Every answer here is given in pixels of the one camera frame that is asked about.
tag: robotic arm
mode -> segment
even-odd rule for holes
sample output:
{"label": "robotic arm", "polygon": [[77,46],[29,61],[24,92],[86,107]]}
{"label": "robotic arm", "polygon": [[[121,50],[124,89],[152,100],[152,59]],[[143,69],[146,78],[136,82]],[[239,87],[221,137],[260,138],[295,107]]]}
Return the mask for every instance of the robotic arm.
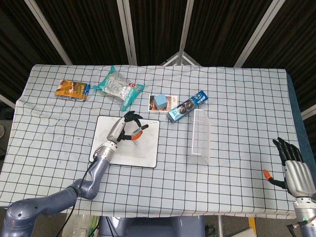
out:
{"label": "robotic arm", "polygon": [[[32,235],[36,218],[39,214],[54,215],[76,204],[81,197],[92,200],[99,192],[100,182],[121,140],[136,140],[148,125],[141,126],[141,116],[130,111],[120,118],[107,136],[107,142],[103,143],[94,152],[94,161],[89,166],[82,179],[77,179],[68,188],[40,198],[27,198],[17,201],[8,207],[5,214],[1,237],[30,237]],[[135,121],[138,129],[132,135],[125,135],[127,122]],[[89,173],[91,181],[85,180]]]}
{"label": "robotic arm", "polygon": [[284,181],[275,180],[266,170],[263,173],[273,185],[286,189],[296,198],[293,203],[297,224],[288,225],[293,237],[294,228],[300,227],[303,237],[316,237],[316,203],[311,196],[316,193],[313,178],[308,166],[303,162],[299,149],[281,138],[273,140],[276,145],[284,168]]}

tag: silver robot hand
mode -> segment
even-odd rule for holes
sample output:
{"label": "silver robot hand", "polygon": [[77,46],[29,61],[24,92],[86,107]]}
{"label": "silver robot hand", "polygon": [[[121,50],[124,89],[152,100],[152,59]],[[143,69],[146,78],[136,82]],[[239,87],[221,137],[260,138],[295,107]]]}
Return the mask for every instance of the silver robot hand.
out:
{"label": "silver robot hand", "polygon": [[273,140],[283,165],[284,181],[275,180],[268,171],[263,170],[266,179],[273,185],[286,189],[296,198],[293,203],[297,224],[288,225],[292,236],[294,228],[300,227],[303,237],[316,237],[316,203],[311,196],[316,193],[315,185],[308,166],[303,162],[302,155],[297,147],[285,142],[281,138]]}

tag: orange gripper tip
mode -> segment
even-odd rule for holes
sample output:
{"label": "orange gripper tip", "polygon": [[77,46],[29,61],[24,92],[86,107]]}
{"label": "orange gripper tip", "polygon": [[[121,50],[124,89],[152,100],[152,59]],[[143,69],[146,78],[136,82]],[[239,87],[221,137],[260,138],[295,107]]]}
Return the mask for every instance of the orange gripper tip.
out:
{"label": "orange gripper tip", "polygon": [[265,177],[266,177],[266,179],[267,179],[268,181],[269,181],[269,179],[272,178],[272,176],[269,174],[269,172],[268,172],[266,169],[263,170],[263,174],[265,175]]}

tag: grid tablecloth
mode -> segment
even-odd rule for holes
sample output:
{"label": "grid tablecloth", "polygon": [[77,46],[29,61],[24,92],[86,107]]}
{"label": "grid tablecloth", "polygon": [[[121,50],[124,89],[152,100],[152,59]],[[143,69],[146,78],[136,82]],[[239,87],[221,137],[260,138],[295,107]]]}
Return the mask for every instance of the grid tablecloth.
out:
{"label": "grid tablecloth", "polygon": [[[111,165],[93,201],[79,199],[80,214],[117,217],[228,214],[293,218],[294,198],[265,181],[262,169],[283,179],[272,139],[298,145],[285,70],[191,66],[116,66],[134,83],[145,83],[130,110],[160,121],[156,168]],[[16,103],[7,155],[0,174],[0,205],[44,197],[82,178],[99,115],[123,116],[120,104],[91,90],[87,101],[57,99],[61,79],[101,82],[109,66],[32,68]],[[199,90],[199,108],[210,119],[209,165],[186,164],[190,116],[171,123],[148,112],[150,94],[183,102]]]}

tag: white board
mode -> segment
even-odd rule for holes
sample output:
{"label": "white board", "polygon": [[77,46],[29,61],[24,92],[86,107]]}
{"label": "white board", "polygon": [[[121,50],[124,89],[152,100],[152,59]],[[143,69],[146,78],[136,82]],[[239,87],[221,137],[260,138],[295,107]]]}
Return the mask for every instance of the white board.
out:
{"label": "white board", "polygon": [[[104,142],[119,117],[99,116],[94,132],[90,161],[93,161],[94,151]],[[155,168],[157,163],[159,125],[158,120],[140,119],[142,125],[148,124],[149,127],[143,131],[140,138],[132,141],[120,141],[110,164],[131,165]],[[125,134],[131,135],[138,128],[132,121],[125,126]]]}

